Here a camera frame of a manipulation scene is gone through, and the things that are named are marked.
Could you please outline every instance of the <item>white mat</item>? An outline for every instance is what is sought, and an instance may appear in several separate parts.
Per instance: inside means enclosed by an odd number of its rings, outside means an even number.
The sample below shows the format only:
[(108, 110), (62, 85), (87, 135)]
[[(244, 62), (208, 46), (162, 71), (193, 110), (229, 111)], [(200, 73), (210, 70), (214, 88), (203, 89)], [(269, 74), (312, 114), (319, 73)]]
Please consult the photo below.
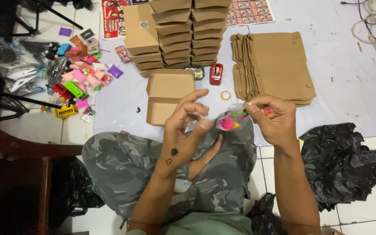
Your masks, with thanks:
[[(209, 68), (206, 68), (206, 78), (196, 82), (197, 88), (210, 89), (210, 94), (200, 100), (210, 106), (210, 117), (215, 118), (230, 104), (243, 102), (236, 99), (233, 89), (232, 34), (299, 31), (317, 97), (310, 106), (297, 109), (297, 136), (312, 127), (344, 122), (355, 123), (356, 131), (365, 137), (376, 136), (376, 53), (371, 45), (363, 43), (362, 52), (359, 51), (357, 39), (351, 34), (351, 27), (359, 20), (358, 8), (339, 2), (270, 0), (276, 22), (227, 28), (218, 55), (218, 62), (225, 68), (221, 86), (209, 84)], [(366, 35), (364, 25), (356, 31)], [(161, 142), (163, 127), (146, 124), (147, 80), (132, 63), (123, 65), (114, 52), (114, 47), (123, 45), (123, 41), (101, 40), (100, 44), (102, 49), (111, 51), (103, 52), (103, 62), (119, 64), (124, 75), (98, 92), (94, 134), (124, 130)], [(229, 91), (232, 98), (221, 100), (222, 91)], [(269, 145), (257, 125), (255, 144)]]

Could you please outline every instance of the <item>camouflage pants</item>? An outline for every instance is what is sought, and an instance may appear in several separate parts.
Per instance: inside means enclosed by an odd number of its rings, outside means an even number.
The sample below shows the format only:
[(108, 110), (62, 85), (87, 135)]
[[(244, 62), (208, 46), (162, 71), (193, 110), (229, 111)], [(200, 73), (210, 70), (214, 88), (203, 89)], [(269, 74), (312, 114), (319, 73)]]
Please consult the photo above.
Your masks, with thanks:
[[(206, 153), (220, 133), (222, 147), (189, 189), (172, 197), (164, 224), (190, 212), (243, 212), (243, 200), (250, 199), (247, 186), (257, 157), (252, 124), (249, 120), (236, 131), (212, 129), (206, 135), (193, 160)], [(97, 134), (85, 143), (82, 157), (94, 191), (124, 221), (132, 219), (133, 208), (149, 182), (161, 148), (162, 143), (115, 132)], [(177, 178), (186, 180), (188, 172), (188, 165), (182, 166)]]

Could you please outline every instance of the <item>printed poster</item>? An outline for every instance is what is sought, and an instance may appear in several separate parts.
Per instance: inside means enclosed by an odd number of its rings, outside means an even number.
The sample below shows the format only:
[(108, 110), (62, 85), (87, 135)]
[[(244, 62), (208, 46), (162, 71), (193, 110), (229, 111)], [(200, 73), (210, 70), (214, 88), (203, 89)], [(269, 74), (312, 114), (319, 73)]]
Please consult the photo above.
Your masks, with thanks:
[(268, 0), (233, 0), (226, 27), (274, 22)]
[(149, 0), (101, 0), (102, 39), (125, 38), (123, 7), (142, 3)]

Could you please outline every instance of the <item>small ring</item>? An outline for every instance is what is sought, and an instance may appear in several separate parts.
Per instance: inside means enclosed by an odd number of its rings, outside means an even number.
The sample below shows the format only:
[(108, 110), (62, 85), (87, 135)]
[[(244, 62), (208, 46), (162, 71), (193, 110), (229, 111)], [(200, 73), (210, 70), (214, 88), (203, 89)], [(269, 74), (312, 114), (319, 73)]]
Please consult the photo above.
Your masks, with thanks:
[[(228, 98), (224, 98), (224, 97), (223, 97), (223, 95), (224, 95), (225, 93), (228, 94)], [(224, 100), (224, 101), (229, 100), (231, 97), (232, 97), (232, 95), (231, 95), (230, 92), (228, 92), (228, 91), (223, 91), (223, 92), (220, 94), (220, 98), (221, 98), (222, 100)]]

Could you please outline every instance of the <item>green shirt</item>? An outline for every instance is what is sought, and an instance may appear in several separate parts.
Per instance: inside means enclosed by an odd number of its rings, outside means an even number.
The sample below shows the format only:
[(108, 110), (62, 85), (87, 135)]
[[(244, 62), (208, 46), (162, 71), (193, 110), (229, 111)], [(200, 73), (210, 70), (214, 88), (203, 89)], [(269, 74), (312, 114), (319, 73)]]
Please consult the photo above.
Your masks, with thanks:
[[(253, 235), (250, 219), (237, 212), (198, 213), (193, 212), (184, 218), (162, 228), (159, 234), (166, 235)], [(132, 230), (126, 235), (146, 235), (141, 230)]]

